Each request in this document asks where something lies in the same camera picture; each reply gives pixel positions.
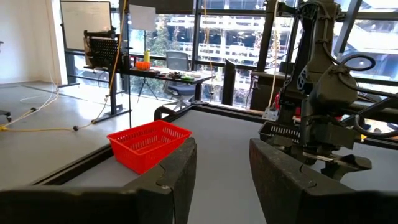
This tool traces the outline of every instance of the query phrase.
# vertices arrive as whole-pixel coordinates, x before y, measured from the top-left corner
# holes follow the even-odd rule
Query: whiteboard
[[[84,50],[85,30],[111,30],[110,2],[62,1],[61,13],[66,49]]]

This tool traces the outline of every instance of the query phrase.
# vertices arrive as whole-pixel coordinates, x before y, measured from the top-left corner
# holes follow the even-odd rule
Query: gray table
[[[249,139],[259,137],[261,124],[194,110],[174,124],[193,131],[198,144],[189,223],[265,223],[249,165]],[[354,153],[370,158],[374,168],[348,174],[342,183],[357,190],[398,190],[397,152],[357,144]],[[112,157],[66,185],[121,187],[137,176]]]

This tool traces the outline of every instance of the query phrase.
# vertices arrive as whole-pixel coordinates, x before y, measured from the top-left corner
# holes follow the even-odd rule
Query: red basket
[[[116,159],[143,174],[178,148],[191,131],[165,121],[154,121],[108,135]]]

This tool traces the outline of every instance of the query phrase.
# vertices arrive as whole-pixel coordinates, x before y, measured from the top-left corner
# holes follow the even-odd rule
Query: yellow bottle
[[[150,50],[144,52],[144,62],[150,62]]]

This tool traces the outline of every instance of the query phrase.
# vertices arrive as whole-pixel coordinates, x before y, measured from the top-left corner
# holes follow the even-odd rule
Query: wire
[[[277,60],[282,59],[283,57],[285,57],[285,56],[288,55],[288,54],[289,54],[289,53],[286,53],[286,54],[284,54],[284,55],[282,55],[282,56],[279,56],[278,59],[273,60],[273,61],[269,62],[268,64],[266,64],[266,67],[267,67],[268,65],[270,65],[270,64],[272,64],[272,63],[274,63],[274,62],[276,62]],[[245,109],[248,107],[248,101],[249,101],[249,96],[250,96],[251,90],[252,90],[252,88],[251,88],[251,86],[250,86],[249,93],[248,93],[248,95],[246,96],[246,106],[245,106]]]
[[[370,138],[393,138],[398,136],[398,131],[393,131],[389,133],[371,133],[369,131],[365,131],[360,125],[359,125],[359,120],[360,116],[356,115],[355,116],[355,121],[354,121],[354,129],[355,131],[359,132],[360,134],[365,135],[366,137]]]
[[[103,72],[103,73],[101,73],[99,76],[98,76],[98,87],[100,87],[100,80],[101,80],[101,77],[102,77],[102,75],[104,75],[106,72]]]
[[[54,92],[53,92],[53,91],[54,91],[54,86],[56,85],[56,84],[54,83],[53,79],[52,79],[52,75],[51,75],[50,69],[49,69],[48,67],[47,67],[47,69],[48,69],[49,76],[50,76],[50,79],[51,79],[51,95],[50,95],[50,97],[43,103],[43,105],[47,104],[47,103],[50,101],[50,99],[53,97],[53,94],[54,94]],[[36,99],[36,98],[40,98],[40,97],[44,97],[44,95],[43,95],[43,96],[33,96],[33,97],[23,98],[23,99],[20,99],[19,102],[25,103],[26,100]],[[41,102],[32,102],[32,103],[29,103],[29,104],[36,104],[36,103],[39,104],[39,103],[41,103]]]
[[[276,17],[276,15],[277,15],[277,10],[278,10],[278,4],[279,4],[279,1],[277,0],[276,3],[275,3],[275,10],[274,10],[274,25],[275,25],[275,30],[274,30],[274,52],[275,52],[274,59],[275,59],[275,61],[278,58],[278,51],[277,51],[278,44],[277,44],[277,41],[276,41],[277,40],[277,23],[276,23],[277,17]],[[276,73],[277,73],[276,65],[274,65],[274,79],[272,81],[271,95],[269,96],[269,102],[268,102],[268,107],[269,108],[271,107],[272,97],[274,96]]]
[[[205,11],[205,22],[207,21],[207,0],[204,0],[204,11]],[[210,41],[210,27],[209,25],[206,26],[206,47],[207,47],[207,53],[210,52],[210,46],[209,46],[209,41]],[[210,61],[210,70],[211,70],[211,91],[210,91],[210,102],[213,99],[214,96],[214,71],[213,71],[213,63],[211,62],[211,58],[209,59]]]
[[[347,82],[344,79],[344,76],[343,76],[342,73],[338,74],[338,78],[339,78],[340,82],[342,82],[345,86],[347,86],[348,88],[350,88],[352,90],[360,91],[360,92],[363,92],[363,93],[369,93],[369,94],[373,94],[373,95],[386,96],[386,97],[398,99],[398,94],[386,93],[386,92],[377,91],[377,90],[369,90],[369,89],[366,89],[366,88],[361,88],[361,87],[358,87],[358,86],[354,86],[354,85],[350,84],[349,82]]]
[[[369,69],[374,68],[374,66],[376,66],[376,61],[373,58],[371,58],[371,57],[369,57],[367,55],[363,55],[363,54],[354,54],[354,55],[352,55],[352,56],[350,56],[348,58],[343,59],[342,62],[337,61],[332,56],[332,54],[329,52],[328,46],[326,44],[327,42],[331,41],[331,40],[327,39],[327,37],[328,37],[328,22],[329,22],[328,20],[331,19],[331,17],[329,15],[328,11],[326,10],[325,5],[322,4],[321,2],[318,2],[318,1],[306,2],[306,3],[302,4],[300,6],[300,8],[303,9],[305,6],[309,6],[309,5],[315,5],[315,6],[318,6],[318,7],[322,8],[323,13],[325,14],[322,17],[322,19],[325,20],[325,26],[323,28],[323,37],[322,37],[322,40],[318,40],[318,41],[323,42],[322,47],[323,47],[325,53],[327,54],[327,56],[330,58],[330,60],[332,62],[334,62],[335,64],[339,65],[340,67],[344,66],[344,67],[346,67],[346,68],[348,68],[348,69],[350,69],[352,71],[359,71],[359,72],[367,71]],[[367,59],[367,60],[369,60],[371,62],[371,65],[368,66],[368,67],[365,67],[365,68],[354,68],[354,67],[349,67],[349,66],[345,65],[349,60],[354,59],[354,58],[365,58],[365,59]]]
[[[125,9],[126,6],[127,6],[127,0],[124,0],[124,7],[123,7],[123,8]],[[121,21],[121,24],[124,24],[124,20],[125,20],[125,13],[122,14],[122,21]],[[121,29],[120,29],[120,37],[123,36],[123,28],[124,28],[124,26],[121,26]],[[45,108],[46,106],[50,105],[50,104],[53,103],[55,100],[57,100],[58,97],[59,97],[59,88],[57,87],[57,97],[56,97],[56,99],[51,100],[51,101],[48,102],[47,104],[44,104],[43,106],[41,106],[41,107],[40,107],[38,110],[36,110],[36,111],[30,110],[30,111],[26,112],[24,115],[22,115],[20,118],[16,119],[15,121],[13,121],[13,122],[11,122],[11,123],[8,123],[8,124],[5,124],[4,126],[0,126],[0,131],[9,131],[9,132],[78,131],[79,129],[83,129],[83,128],[87,128],[87,127],[91,126],[91,125],[102,115],[102,113],[103,113],[103,111],[105,110],[106,105],[107,105],[107,103],[108,103],[109,96],[111,95],[111,92],[112,92],[112,85],[113,85],[113,81],[114,81],[114,77],[115,77],[115,73],[116,73],[116,66],[117,66],[117,64],[118,64],[118,58],[119,58],[119,55],[120,55],[120,48],[121,48],[121,38],[118,39],[118,52],[117,52],[117,54],[116,54],[116,61],[115,61],[115,63],[114,63],[114,67],[113,67],[113,71],[112,71],[112,79],[111,79],[110,87],[109,87],[109,95],[106,96],[105,104],[104,104],[104,106],[103,106],[101,112],[99,113],[99,115],[98,115],[94,120],[92,120],[89,124],[87,124],[87,125],[85,125],[85,126],[82,126],[82,127],[74,126],[73,128],[47,128],[47,129],[8,129],[8,128],[7,128],[7,126],[9,126],[9,125],[11,125],[11,124],[13,124],[13,123],[15,123],[15,122],[21,120],[21,119],[24,119],[24,118],[26,118],[26,117],[28,117],[28,116],[30,116],[30,115],[36,113],[36,112],[38,112],[38,111],[41,110],[42,108]]]

